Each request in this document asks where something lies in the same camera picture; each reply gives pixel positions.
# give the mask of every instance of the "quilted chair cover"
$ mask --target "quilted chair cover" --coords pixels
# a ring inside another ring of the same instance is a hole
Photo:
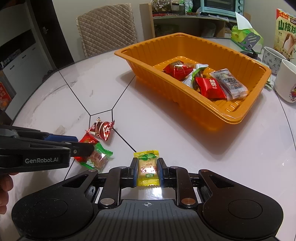
[[[119,49],[137,42],[130,3],[91,10],[76,19],[85,56]]]

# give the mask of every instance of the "red snack package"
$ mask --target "red snack package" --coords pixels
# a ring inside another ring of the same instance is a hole
[[[96,138],[94,138],[92,135],[90,135],[88,132],[86,132],[79,142],[87,142],[87,143],[92,143],[93,145],[96,145],[99,141]],[[82,161],[86,162],[87,160],[87,156],[76,156],[74,158],[78,162],[82,162]]]
[[[218,81],[195,77],[195,82],[199,85],[200,92],[204,97],[208,99],[226,99],[226,95]]]
[[[171,75],[175,79],[182,81],[187,75],[193,71],[192,67],[185,65],[182,61],[178,60],[176,62],[170,63],[163,69],[163,72]]]
[[[107,141],[114,123],[115,121],[102,122],[101,119],[98,118],[87,132],[101,138],[104,141]]]

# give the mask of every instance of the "white mug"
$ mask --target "white mug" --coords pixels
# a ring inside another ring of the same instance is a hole
[[[270,67],[271,72],[274,75],[278,74],[279,67],[280,67],[283,59],[286,59],[286,57],[283,56],[278,51],[276,51],[270,47],[264,47],[262,62],[267,64]]]
[[[287,60],[282,60],[279,72],[274,82],[274,88],[285,101],[296,101],[296,66]]]

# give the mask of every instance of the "green tissue package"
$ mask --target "green tissue package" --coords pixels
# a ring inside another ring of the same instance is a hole
[[[249,51],[247,50],[244,46],[242,46],[240,43],[248,36],[249,33],[254,33],[256,35],[260,36],[260,40],[259,42],[253,47],[253,50],[256,53],[261,53],[262,48],[263,48],[263,37],[253,28],[249,28],[249,29],[243,29],[243,30],[239,30],[237,26],[233,26],[232,28],[232,32],[231,32],[231,40],[233,42],[235,42],[238,46],[240,46],[243,50],[245,51]]]

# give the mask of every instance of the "black line on table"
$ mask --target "black line on table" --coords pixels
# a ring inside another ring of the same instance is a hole
[[[93,115],[98,115],[98,114],[105,113],[105,112],[108,112],[108,111],[111,111],[111,110],[105,110],[105,111],[102,111],[102,112],[99,112],[99,113],[96,113],[96,114],[93,114]]]
[[[66,180],[66,177],[67,177],[67,175],[68,175],[68,173],[69,173],[69,171],[70,171],[70,169],[71,169],[71,167],[72,167],[72,165],[73,165],[74,161],[75,161],[75,159],[73,159],[73,162],[72,162],[72,164],[71,164],[70,168],[68,169],[68,171],[67,171],[67,174],[66,174],[66,176],[65,176],[64,180]]]
[[[290,128],[290,131],[291,131],[292,139],[293,139],[293,142],[294,142],[295,152],[296,152],[296,144],[295,144],[295,141],[294,141],[294,136],[293,136],[293,132],[292,132],[292,129],[291,129],[291,126],[290,126],[290,123],[289,123],[288,117],[287,117],[287,115],[286,115],[286,112],[285,112],[285,110],[284,110],[284,107],[283,107],[283,105],[282,105],[282,103],[281,103],[281,100],[280,100],[280,98],[279,98],[279,96],[278,96],[278,94],[277,94],[276,91],[275,91],[275,93],[276,93],[276,95],[277,95],[277,97],[278,97],[278,99],[279,99],[279,102],[280,102],[280,104],[281,104],[281,107],[283,108],[283,111],[284,111],[284,113],[285,113],[285,116],[286,116],[286,119],[287,119],[287,122],[288,122],[288,125],[289,125],[289,128]]]
[[[136,150],[113,128],[113,130],[120,136],[120,138],[134,151]]]
[[[133,79],[135,78],[135,76],[131,79],[131,81],[128,83],[128,86],[130,85],[130,83],[133,81]],[[128,86],[124,89],[124,91],[122,92],[122,94],[119,96],[118,100],[116,101],[115,105],[113,106],[112,109],[114,109],[114,107],[116,106],[117,102],[119,101],[119,99],[122,97],[123,93],[125,92],[125,90],[128,88]]]
[[[68,85],[69,89],[72,91],[72,93],[75,95],[76,99],[79,101],[79,103],[82,105],[82,107],[85,109],[85,111],[91,115],[87,109],[84,107],[84,105],[81,103],[81,101],[78,99],[78,97],[76,96],[76,94],[74,93],[74,91],[71,89],[70,85],[67,83],[67,81],[65,80],[65,78],[62,76],[62,78],[64,79],[64,81],[66,82],[66,84]]]

